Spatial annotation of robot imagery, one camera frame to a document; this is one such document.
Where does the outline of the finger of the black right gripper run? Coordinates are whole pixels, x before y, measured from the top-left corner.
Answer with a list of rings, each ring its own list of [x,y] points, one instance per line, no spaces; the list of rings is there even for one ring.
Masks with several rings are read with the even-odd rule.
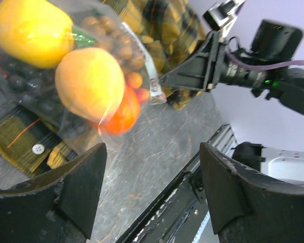
[[[184,62],[160,77],[160,83],[201,92],[214,88],[219,83],[223,66],[223,44],[219,41],[219,32],[209,32]]]

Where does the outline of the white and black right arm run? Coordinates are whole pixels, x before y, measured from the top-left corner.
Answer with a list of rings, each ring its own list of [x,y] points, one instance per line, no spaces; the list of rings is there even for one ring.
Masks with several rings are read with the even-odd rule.
[[[283,106],[304,115],[304,60],[292,59],[302,38],[300,28],[262,20],[251,50],[237,45],[232,51],[230,41],[212,30],[193,54],[164,74],[160,82],[201,92],[222,83],[249,88],[254,97],[268,90],[267,100],[276,98]]]

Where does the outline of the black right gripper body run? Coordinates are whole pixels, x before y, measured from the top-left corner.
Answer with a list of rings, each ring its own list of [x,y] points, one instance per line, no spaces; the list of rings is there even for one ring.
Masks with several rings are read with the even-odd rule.
[[[249,70],[229,59],[225,59],[219,82],[230,86],[259,89],[267,79],[267,75],[267,71]]]

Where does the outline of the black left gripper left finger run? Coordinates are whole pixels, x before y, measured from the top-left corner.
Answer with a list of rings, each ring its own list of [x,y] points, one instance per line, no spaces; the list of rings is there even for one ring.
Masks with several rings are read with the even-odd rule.
[[[0,190],[0,242],[85,242],[106,168],[99,143],[39,177]]]

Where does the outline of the clear zip top bag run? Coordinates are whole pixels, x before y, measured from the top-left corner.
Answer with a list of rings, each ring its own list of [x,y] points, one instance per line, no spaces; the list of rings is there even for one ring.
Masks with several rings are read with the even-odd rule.
[[[0,1],[0,91],[77,154],[116,151],[162,92],[146,48],[100,1]]]

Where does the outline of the brown fake longan bunch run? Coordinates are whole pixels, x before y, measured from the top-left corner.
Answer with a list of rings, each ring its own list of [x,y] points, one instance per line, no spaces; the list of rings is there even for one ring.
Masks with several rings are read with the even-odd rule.
[[[144,67],[142,51],[112,17],[88,16],[82,20],[81,27],[93,38],[90,46],[109,52],[127,72],[138,71]]]

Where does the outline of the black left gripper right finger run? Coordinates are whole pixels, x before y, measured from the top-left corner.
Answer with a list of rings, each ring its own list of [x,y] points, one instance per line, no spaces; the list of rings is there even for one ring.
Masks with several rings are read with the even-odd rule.
[[[200,167],[220,242],[304,242],[304,186],[269,177],[208,143]]]

